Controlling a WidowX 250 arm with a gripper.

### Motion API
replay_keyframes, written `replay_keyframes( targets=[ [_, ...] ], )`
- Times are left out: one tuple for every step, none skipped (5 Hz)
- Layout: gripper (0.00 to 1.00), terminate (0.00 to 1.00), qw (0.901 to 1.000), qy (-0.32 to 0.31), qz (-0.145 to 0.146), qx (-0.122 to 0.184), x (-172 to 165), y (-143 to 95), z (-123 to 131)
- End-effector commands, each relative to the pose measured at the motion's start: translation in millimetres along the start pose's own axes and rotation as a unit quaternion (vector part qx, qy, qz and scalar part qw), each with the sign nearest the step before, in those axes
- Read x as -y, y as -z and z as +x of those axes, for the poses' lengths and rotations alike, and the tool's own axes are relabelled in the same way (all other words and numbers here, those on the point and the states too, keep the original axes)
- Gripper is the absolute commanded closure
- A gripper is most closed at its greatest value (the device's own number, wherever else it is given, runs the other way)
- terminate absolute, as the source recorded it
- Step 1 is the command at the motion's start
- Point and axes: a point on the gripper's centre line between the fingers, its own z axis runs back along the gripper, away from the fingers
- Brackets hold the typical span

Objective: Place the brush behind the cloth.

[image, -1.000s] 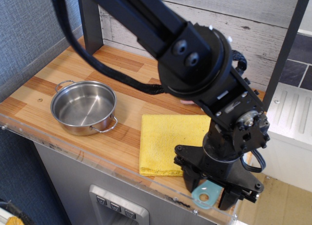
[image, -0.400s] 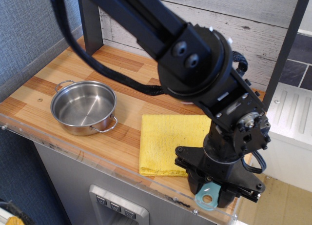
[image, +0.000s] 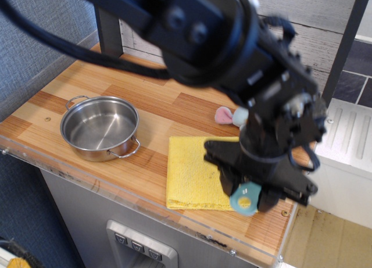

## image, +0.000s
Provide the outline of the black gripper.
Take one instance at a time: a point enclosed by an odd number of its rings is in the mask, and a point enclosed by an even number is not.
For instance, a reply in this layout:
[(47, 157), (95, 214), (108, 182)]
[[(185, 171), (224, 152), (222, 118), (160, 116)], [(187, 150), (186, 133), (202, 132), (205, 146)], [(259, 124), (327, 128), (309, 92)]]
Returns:
[(326, 131), (326, 105), (311, 69), (298, 55), (253, 55), (236, 67), (234, 99), (249, 109), (248, 123), (240, 144), (207, 140), (204, 160), (217, 166), (227, 196), (248, 181), (262, 185), (259, 212), (269, 212), (280, 199), (307, 206), (318, 186), (302, 173), (320, 165), (309, 144)]

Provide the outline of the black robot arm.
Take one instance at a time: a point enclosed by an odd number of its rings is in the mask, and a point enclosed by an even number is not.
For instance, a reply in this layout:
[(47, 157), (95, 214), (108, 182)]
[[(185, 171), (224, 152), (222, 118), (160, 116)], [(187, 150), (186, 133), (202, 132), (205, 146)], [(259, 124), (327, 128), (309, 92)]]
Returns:
[(260, 18), (251, 0), (87, 0), (126, 22), (162, 52), (171, 78), (226, 94), (249, 116), (234, 142), (208, 140), (205, 160), (220, 171), (223, 191), (267, 212), (280, 199), (307, 205), (317, 192), (292, 150), (326, 131), (326, 105), (299, 55), (295, 30), (278, 16)]

